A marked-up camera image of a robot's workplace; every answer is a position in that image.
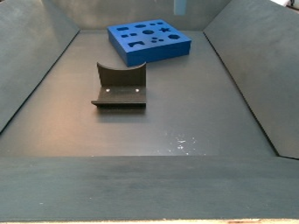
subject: blue shape sorter block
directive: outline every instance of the blue shape sorter block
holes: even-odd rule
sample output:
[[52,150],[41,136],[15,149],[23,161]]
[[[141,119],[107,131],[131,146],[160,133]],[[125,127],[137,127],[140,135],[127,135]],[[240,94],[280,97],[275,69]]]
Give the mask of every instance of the blue shape sorter block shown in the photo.
[[161,19],[109,26],[107,33],[128,67],[189,54],[191,39]]

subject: circular hole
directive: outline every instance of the circular hole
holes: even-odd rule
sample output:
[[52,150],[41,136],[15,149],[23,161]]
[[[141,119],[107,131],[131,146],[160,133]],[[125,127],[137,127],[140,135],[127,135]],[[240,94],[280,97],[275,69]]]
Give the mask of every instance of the circular hole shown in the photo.
[[135,28],[144,28],[144,27],[145,27],[144,24],[137,24],[137,25],[135,26]]
[[169,39],[179,39],[179,38],[180,38],[180,36],[179,36],[179,35],[172,34],[172,35],[169,35],[169,36],[168,36],[168,38],[169,38]]
[[151,30],[145,30],[145,31],[143,31],[143,34],[153,34],[155,32],[153,31],[151,31]]

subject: bin floor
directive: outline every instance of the bin floor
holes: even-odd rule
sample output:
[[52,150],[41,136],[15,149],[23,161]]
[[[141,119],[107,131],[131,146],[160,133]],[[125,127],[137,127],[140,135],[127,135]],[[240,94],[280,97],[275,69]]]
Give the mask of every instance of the bin floor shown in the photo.
[[147,65],[147,108],[97,109],[96,63],[124,68],[105,31],[83,31],[0,136],[0,156],[274,156],[199,31],[191,54]]

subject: gray metal surface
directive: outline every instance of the gray metal surface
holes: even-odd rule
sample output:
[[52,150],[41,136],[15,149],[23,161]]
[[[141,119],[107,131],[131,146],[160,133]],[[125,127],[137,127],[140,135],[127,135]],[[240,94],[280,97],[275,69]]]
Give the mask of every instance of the gray metal surface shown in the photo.
[[0,7],[0,131],[79,31],[47,0]]
[[191,54],[147,64],[147,109],[103,111],[100,62],[127,68],[105,31],[79,34],[0,136],[0,156],[275,155],[199,31]]
[[299,16],[234,0],[204,30],[282,156],[299,158]]
[[81,30],[164,19],[175,28],[201,31],[231,0],[188,0],[184,16],[173,15],[173,0],[52,0]]
[[279,157],[1,157],[0,221],[299,219],[298,170]]

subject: star-shaped hole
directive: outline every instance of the star-shaped hole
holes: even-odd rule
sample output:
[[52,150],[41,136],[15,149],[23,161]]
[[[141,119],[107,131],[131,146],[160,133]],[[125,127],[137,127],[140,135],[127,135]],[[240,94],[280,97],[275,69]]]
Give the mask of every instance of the star-shaped hole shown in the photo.
[[161,28],[161,32],[169,32],[169,28]]

